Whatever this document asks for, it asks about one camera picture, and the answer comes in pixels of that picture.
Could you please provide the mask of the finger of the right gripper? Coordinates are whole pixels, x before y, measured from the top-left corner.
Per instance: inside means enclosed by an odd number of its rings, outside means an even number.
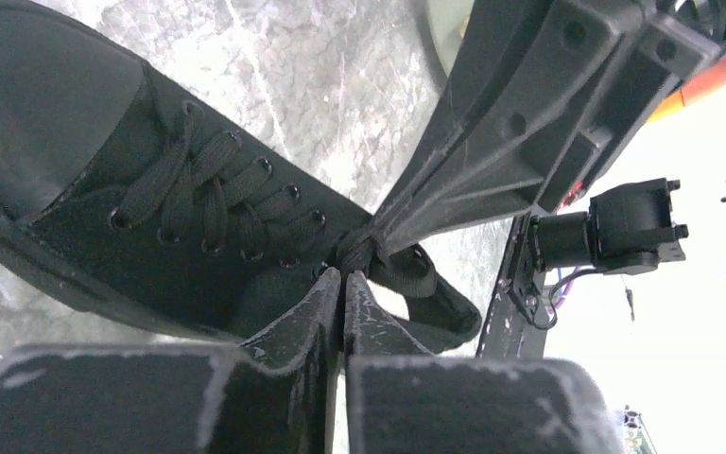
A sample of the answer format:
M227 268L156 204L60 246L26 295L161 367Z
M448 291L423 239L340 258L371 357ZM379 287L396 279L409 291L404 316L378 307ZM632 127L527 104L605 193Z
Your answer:
M373 230L388 253L551 211L723 51L719 1L477 1L436 111Z

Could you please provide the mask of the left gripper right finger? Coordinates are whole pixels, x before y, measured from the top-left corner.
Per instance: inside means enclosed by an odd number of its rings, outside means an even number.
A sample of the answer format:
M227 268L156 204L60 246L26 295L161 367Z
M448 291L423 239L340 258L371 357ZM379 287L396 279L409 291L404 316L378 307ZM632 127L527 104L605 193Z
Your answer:
M557 359L438 357L345 286L346 410L353 453L619 453L594 380Z

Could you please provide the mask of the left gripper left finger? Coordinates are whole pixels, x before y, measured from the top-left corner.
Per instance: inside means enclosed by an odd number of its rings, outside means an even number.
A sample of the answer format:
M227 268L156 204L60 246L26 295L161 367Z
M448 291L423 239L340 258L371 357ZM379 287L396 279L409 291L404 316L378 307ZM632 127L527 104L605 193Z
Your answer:
M340 274L237 344L30 345L0 361L0 453L326 453Z

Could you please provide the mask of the black canvas shoe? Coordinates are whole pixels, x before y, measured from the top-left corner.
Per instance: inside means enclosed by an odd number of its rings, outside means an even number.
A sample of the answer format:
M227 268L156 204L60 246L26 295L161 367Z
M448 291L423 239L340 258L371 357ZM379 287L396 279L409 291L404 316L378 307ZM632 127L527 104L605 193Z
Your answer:
M481 317L418 245L135 53L31 1L0 1L0 263L82 312L171 336L248 338L323 272L401 294L428 350Z

